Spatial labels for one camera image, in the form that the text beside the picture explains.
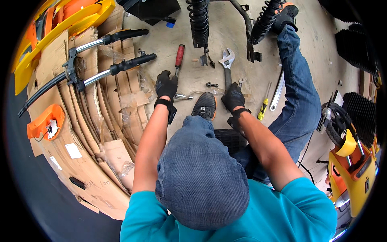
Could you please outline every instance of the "shock absorber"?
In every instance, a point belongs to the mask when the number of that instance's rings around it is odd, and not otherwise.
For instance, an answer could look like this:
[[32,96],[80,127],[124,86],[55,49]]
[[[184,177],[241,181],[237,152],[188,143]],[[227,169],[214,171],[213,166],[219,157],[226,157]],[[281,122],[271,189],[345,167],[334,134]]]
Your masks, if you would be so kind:
[[207,58],[210,65],[215,68],[208,51],[208,2],[207,0],[186,0],[189,17],[191,18],[191,32],[194,48],[203,48],[204,55],[200,57],[201,64],[207,65]]
[[277,15],[283,8],[286,0],[270,0],[265,1],[266,6],[262,7],[262,12],[254,24],[251,31],[251,39],[254,45],[261,42],[269,32],[271,26],[277,19]]

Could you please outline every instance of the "white sticker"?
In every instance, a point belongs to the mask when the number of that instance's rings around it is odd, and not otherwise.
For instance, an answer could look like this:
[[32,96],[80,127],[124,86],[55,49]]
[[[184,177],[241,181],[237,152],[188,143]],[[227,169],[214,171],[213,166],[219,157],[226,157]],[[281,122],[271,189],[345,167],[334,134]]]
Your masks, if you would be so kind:
[[59,170],[63,170],[62,167],[60,167],[60,165],[58,164],[58,162],[57,162],[57,160],[55,159],[55,157],[50,156],[50,159],[51,159],[51,161],[52,161],[54,164],[57,165],[57,167],[58,167]]
[[77,159],[82,158],[81,153],[79,152],[78,147],[74,144],[65,144],[68,154],[70,155],[71,159]]

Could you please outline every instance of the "black sneaker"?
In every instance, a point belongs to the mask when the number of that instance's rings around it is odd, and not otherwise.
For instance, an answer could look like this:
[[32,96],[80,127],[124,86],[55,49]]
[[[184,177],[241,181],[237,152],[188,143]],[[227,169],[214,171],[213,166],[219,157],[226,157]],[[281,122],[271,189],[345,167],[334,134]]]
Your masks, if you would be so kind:
[[212,93],[203,93],[192,110],[192,116],[201,116],[208,121],[212,121],[216,114],[216,99]]
[[296,21],[295,17],[298,14],[298,8],[294,6],[293,3],[287,2],[283,4],[283,8],[279,11],[279,14],[277,15],[276,21],[271,26],[271,30],[276,33],[280,34],[281,31],[284,29],[285,25],[290,25],[294,28],[294,30],[297,32],[298,29],[296,27]]

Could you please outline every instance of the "red-handled tool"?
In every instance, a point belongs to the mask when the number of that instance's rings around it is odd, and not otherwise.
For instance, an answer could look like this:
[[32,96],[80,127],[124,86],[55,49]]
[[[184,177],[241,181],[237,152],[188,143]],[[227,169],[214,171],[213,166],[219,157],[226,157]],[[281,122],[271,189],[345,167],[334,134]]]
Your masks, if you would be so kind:
[[180,66],[182,65],[182,62],[183,62],[184,48],[185,48],[185,45],[179,45],[179,48],[177,50],[175,76],[179,76]]

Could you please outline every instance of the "small wrench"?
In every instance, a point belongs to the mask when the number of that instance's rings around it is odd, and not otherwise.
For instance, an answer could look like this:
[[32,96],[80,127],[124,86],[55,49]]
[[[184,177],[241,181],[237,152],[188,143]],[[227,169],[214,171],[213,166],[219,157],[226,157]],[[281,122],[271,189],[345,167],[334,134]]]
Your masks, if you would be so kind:
[[223,59],[221,59],[219,62],[224,67],[224,77],[225,77],[225,83],[226,83],[225,90],[226,90],[226,93],[227,93],[228,88],[232,84],[232,80],[231,80],[231,64],[233,63],[233,61],[235,59],[235,54],[234,54],[234,52],[231,49],[227,48],[226,50],[223,50],[222,56],[223,56]]
[[273,100],[271,101],[271,104],[270,104],[270,111],[274,111],[276,109],[279,97],[281,96],[282,87],[284,86],[284,84],[285,84],[284,70],[281,69],[281,76],[278,80],[277,89],[274,94]]
[[239,87],[240,88],[242,88],[242,84],[245,82],[245,79],[244,78],[242,78],[242,79],[240,79],[239,78]]

